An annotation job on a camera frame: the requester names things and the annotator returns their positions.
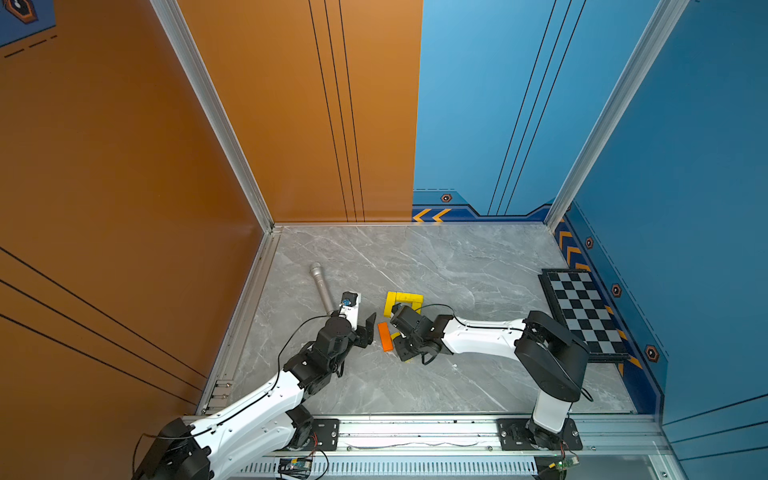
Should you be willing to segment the yellow block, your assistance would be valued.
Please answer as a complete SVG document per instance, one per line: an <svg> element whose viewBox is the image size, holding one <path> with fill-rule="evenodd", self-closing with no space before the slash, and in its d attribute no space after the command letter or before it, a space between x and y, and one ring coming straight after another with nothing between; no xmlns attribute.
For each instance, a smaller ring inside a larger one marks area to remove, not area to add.
<svg viewBox="0 0 768 480"><path fill-rule="evenodd" d="M388 292L386 296L385 301L385 307L384 307L384 316L387 318L390 318L392 315L392 309L397 301L397 293L396 292Z"/></svg>
<svg viewBox="0 0 768 480"><path fill-rule="evenodd" d="M395 294L396 303L408 304L414 310L420 310L424 304L424 296L420 294L397 292Z"/></svg>

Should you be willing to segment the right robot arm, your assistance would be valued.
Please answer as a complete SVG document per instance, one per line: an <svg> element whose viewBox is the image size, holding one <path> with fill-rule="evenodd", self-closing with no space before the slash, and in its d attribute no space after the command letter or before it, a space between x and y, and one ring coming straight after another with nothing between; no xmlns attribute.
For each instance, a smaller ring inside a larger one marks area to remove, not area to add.
<svg viewBox="0 0 768 480"><path fill-rule="evenodd" d="M396 354L403 361L420 358L424 365L440 354L483 354L519 361L539 389L529 420L515 426L498 423L502 446L528 444L532 449L575 452L582 448L573 404L592 398L584 386L590 353L584 341L543 311L523 319L473 321L449 315L433 319L405 303L391 309Z"/></svg>

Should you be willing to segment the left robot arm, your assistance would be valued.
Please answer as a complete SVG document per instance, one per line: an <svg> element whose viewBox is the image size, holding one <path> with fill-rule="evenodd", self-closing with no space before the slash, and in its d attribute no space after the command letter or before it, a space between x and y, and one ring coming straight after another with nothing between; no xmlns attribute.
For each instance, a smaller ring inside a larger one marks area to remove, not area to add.
<svg viewBox="0 0 768 480"><path fill-rule="evenodd" d="M324 317L315 340L306 343L278 373L238 402L190 424L166 424L140 462L134 479L227 479L254 458L303 446L313 417L302 403L326 387L354 347L374 338L376 315L359 326L349 311Z"/></svg>

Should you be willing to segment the orange block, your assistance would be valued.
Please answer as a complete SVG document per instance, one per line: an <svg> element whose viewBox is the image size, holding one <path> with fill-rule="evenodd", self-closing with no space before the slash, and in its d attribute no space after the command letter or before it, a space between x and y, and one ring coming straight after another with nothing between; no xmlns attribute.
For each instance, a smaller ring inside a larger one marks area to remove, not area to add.
<svg viewBox="0 0 768 480"><path fill-rule="evenodd" d="M384 352L391 352L394 350L394 344L392 336L389 330L389 325L386 322L377 324L377 330L379 333L380 343Z"/></svg>

